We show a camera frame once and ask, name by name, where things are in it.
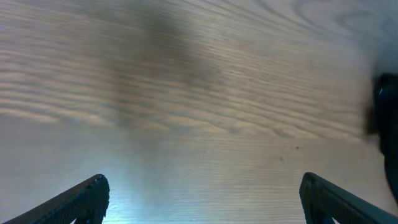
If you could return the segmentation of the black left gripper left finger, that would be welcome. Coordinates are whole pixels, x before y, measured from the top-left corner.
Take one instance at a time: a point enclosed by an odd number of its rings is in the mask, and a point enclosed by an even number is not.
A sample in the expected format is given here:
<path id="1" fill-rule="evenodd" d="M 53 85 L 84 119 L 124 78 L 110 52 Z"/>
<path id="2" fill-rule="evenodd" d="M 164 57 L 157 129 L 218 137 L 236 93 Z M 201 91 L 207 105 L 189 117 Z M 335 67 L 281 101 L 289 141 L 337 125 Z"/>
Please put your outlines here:
<path id="1" fill-rule="evenodd" d="M 101 224 L 108 205 L 108 180 L 96 174 L 4 224 Z"/>

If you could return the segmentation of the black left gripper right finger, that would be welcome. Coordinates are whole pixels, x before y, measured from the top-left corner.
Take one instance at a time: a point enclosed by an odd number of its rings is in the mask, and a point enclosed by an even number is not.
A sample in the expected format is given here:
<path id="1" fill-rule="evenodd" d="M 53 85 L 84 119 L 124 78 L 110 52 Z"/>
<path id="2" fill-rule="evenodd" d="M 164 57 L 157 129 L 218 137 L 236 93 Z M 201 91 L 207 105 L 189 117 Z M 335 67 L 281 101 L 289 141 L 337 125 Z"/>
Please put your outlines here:
<path id="1" fill-rule="evenodd" d="M 397 223 L 397 217 L 312 172 L 304 173 L 299 195 L 307 223 Z"/>

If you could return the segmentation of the black sparkly cardigan pearl buttons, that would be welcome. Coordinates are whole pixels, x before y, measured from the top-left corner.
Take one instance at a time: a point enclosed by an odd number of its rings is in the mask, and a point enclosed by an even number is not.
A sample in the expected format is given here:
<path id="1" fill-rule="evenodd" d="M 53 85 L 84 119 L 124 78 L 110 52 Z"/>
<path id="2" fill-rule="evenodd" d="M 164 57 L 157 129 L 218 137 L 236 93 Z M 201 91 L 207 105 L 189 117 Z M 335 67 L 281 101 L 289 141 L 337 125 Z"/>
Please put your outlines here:
<path id="1" fill-rule="evenodd" d="M 397 199 L 397 74 L 382 73 L 374 77 L 372 97 L 366 129 L 369 134 L 379 136 L 387 183 Z"/>

